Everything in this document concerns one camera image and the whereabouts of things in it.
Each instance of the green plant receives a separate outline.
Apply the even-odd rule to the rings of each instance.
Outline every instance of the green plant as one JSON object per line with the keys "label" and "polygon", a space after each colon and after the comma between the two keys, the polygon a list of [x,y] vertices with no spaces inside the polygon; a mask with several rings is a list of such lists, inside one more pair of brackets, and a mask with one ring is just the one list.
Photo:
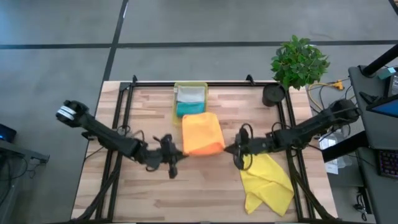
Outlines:
{"label": "green plant", "polygon": [[309,45],[310,39],[298,39],[292,36],[292,41],[282,44],[272,58],[272,69],[275,72],[274,80],[283,84],[288,89],[295,89],[314,81],[320,81],[321,76],[327,72],[330,62],[316,47]]}

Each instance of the gray floor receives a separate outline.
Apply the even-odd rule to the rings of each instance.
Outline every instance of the gray floor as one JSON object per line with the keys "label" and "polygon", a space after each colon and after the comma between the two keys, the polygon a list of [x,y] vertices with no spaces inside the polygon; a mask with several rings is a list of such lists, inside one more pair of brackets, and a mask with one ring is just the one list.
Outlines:
{"label": "gray floor", "polygon": [[[0,44],[111,43],[121,3],[2,0]],[[387,0],[130,0],[120,42],[281,41],[292,34],[313,40],[389,40],[396,39],[397,28]],[[331,62],[322,82],[346,78],[348,67],[367,64],[390,47],[320,46]],[[110,80],[130,80],[133,74],[140,80],[241,80],[247,74],[268,80],[275,49],[118,49]],[[94,113],[108,55],[109,49],[0,50],[0,123],[18,131],[16,144],[51,155],[33,180],[26,178],[15,223],[70,218],[87,142],[80,130],[59,123],[55,112],[73,99]],[[325,88],[325,104],[343,93]],[[353,125],[353,133],[362,128]],[[339,216],[360,222],[360,213],[351,209],[355,189],[331,184]]]}

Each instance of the black container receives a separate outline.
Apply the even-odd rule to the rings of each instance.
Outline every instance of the black container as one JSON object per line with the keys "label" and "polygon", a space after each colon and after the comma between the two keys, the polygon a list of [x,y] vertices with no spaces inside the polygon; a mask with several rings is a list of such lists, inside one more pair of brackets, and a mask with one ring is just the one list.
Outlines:
{"label": "black container", "polygon": [[285,98],[285,95],[285,88],[279,83],[268,84],[262,90],[262,104],[275,106]]}

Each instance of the potted plant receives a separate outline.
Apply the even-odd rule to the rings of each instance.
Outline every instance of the potted plant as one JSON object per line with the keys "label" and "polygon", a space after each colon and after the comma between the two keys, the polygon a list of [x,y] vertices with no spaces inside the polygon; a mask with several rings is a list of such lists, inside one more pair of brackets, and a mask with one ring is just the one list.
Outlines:
{"label": "potted plant", "polygon": [[273,79],[280,83],[279,86],[265,86],[262,101],[266,106],[275,105],[282,101],[289,87],[299,90],[307,84],[319,82],[321,76],[327,72],[330,62],[327,56],[319,49],[309,45],[310,39],[298,39],[292,36],[290,42],[285,42],[276,50],[276,56],[272,57],[272,69],[275,73]]}

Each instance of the yellow connector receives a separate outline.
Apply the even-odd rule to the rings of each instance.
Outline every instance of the yellow connector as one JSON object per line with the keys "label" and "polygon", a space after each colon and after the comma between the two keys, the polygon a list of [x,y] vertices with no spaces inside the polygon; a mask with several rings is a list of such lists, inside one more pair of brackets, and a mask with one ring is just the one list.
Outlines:
{"label": "yellow connector", "polygon": [[335,87],[338,90],[343,90],[343,82],[341,80],[337,80],[336,83],[332,84],[333,87]]}

